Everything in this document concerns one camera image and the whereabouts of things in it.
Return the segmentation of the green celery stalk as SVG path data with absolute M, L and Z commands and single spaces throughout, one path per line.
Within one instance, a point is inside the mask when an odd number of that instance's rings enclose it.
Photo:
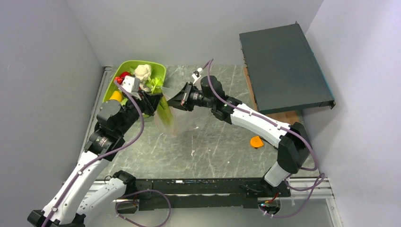
M 167 99 L 163 94 L 162 85 L 163 82 L 159 78 L 149 78 L 148 83 L 150 84 L 151 93 L 152 94 L 161 94 L 162 98 L 157 106 L 157 115 L 163 125 L 162 131 L 166 133 L 170 133 L 173 129 L 174 124 L 174 116 L 169 108 L 167 103 Z

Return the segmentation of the clear zip top bag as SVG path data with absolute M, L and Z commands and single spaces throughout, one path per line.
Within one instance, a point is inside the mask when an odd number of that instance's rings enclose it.
M 208 109 L 198 106 L 196 106 L 191 112 L 178 110 L 172 107 L 169 108 L 174 116 L 173 129 L 170 133 L 166 133 L 161 130 L 163 125 L 157 115 L 157 112 L 154 115 L 154 121 L 156 123 L 156 126 L 162 133 L 172 136 L 177 136 L 179 134 L 189 131 L 202 129 L 206 124 L 206 117 L 209 115 Z

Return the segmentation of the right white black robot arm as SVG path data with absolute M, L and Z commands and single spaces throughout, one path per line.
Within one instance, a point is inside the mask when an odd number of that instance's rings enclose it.
M 277 160 L 264 174 L 261 192 L 272 196 L 288 176 L 298 173 L 312 151 L 304 126 L 288 124 L 269 118 L 242 101 L 225 94 L 214 76 L 203 77 L 199 85 L 187 82 L 174 97 L 167 101 L 170 107 L 193 111 L 205 107 L 220 121 L 245 128 L 261 136 L 277 150 Z

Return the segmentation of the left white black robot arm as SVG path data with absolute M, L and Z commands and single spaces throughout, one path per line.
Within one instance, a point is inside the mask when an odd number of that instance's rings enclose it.
M 33 210 L 27 221 L 35 227 L 86 227 L 102 210 L 102 206 L 136 192 L 136 178 L 125 171 L 116 172 L 109 183 L 87 197 L 99 174 L 111 163 L 117 152 L 139 137 L 126 143 L 124 135 L 136 122 L 144 129 L 143 114 L 153 115 L 163 94 L 129 96 L 125 104 L 108 100 L 101 104 L 96 116 L 95 131 L 84 146 L 76 167 L 54 198 L 41 210 Z

